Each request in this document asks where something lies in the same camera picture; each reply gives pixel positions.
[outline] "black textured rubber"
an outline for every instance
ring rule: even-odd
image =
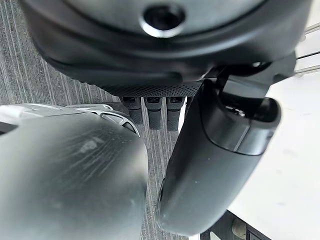
[[[161,97],[145,97],[144,104],[148,109],[150,129],[159,130],[161,127],[161,108],[163,99]]]
[[[179,127],[179,117],[180,117],[180,110],[178,111],[167,111],[167,126],[168,131],[174,132],[178,131]]]
[[[135,110],[130,110],[129,109],[129,115],[130,118],[134,121],[135,124],[141,125],[144,124],[144,120],[142,117],[142,109],[135,109]]]
[[[108,93],[119,97],[194,97],[202,81],[177,85],[104,86]]]
[[[104,88],[177,85],[198,81],[215,66],[281,59],[299,42],[312,1],[264,1],[227,25],[169,39],[114,30],[65,0],[19,2],[45,60],[71,78]]]

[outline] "striped carpet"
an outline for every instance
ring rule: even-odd
[[[29,38],[17,0],[0,0],[0,104],[43,103],[59,106],[119,102],[96,86],[72,80],[43,61]],[[166,108],[162,109],[161,130],[149,130],[147,111],[138,129],[149,160],[147,204],[142,240],[186,239],[161,231],[155,222],[155,206],[177,132],[167,132]]]

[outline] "black plastic casing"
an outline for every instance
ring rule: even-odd
[[[63,0],[20,0],[34,44],[47,62],[122,97],[149,96],[124,95],[117,87],[191,84],[214,66],[272,62],[291,54],[311,2],[268,0],[219,28],[159,39],[98,24]],[[161,95],[171,96],[188,95],[174,90]]]
[[[30,118],[0,136],[1,240],[140,239],[146,146],[78,112]]]
[[[157,222],[170,233],[202,233],[223,215],[281,119],[280,106],[270,98],[262,104],[267,107],[261,120],[229,112],[213,86],[205,80],[194,98],[159,193]]]

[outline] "silver metal part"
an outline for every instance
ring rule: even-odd
[[[232,233],[238,238],[243,240],[246,239],[247,224],[244,221],[238,218],[235,219],[232,223],[231,230],[232,230]]]
[[[299,77],[302,77],[303,75],[313,74],[313,73],[317,73],[317,72],[320,72],[320,65],[306,67],[306,68],[302,68],[302,69],[296,70],[294,72],[293,77],[299,78]]]
[[[310,34],[310,33],[313,33],[313,32],[319,31],[319,30],[320,30],[320,22],[318,22],[312,26],[307,27],[304,31],[304,34],[307,35],[307,34]]]
[[[154,28],[153,26],[150,26],[143,17],[140,18],[139,22],[141,28],[145,31],[145,33],[155,38],[172,38],[179,35],[184,29],[184,23],[170,30],[160,30]]]
[[[0,122],[19,126],[30,119],[74,115],[83,112],[97,114],[105,120],[129,129],[140,137],[138,129],[124,113],[114,111],[111,106],[106,104],[81,104],[66,107],[37,103],[1,105]]]
[[[114,111],[113,108],[106,104],[86,104],[86,105],[70,105],[66,108],[76,109],[83,112],[90,112],[99,115],[101,118],[114,122],[118,125],[123,126],[124,128],[129,129],[133,133],[137,134],[140,137],[138,129],[134,123],[128,119],[128,117],[118,111]]]
[[[65,0],[86,16],[106,26],[120,30],[167,38],[177,33],[194,34],[225,25],[247,14],[264,0]],[[159,32],[145,24],[141,26],[144,11],[156,5],[175,4],[185,12],[185,23],[169,32]]]
[[[303,35],[301,36],[301,38],[300,38],[300,42],[303,42],[303,41],[305,41],[306,39],[307,39],[306,35],[303,34]]]
[[[259,61],[254,62],[254,63],[252,64],[252,66],[253,66],[254,68],[259,67],[260,65],[261,65],[261,62],[259,62]]]
[[[242,110],[239,110],[237,108],[231,107],[231,106],[225,106],[226,109],[228,109],[230,112],[234,113],[235,115],[239,115],[240,117],[244,118],[246,116],[246,113]]]

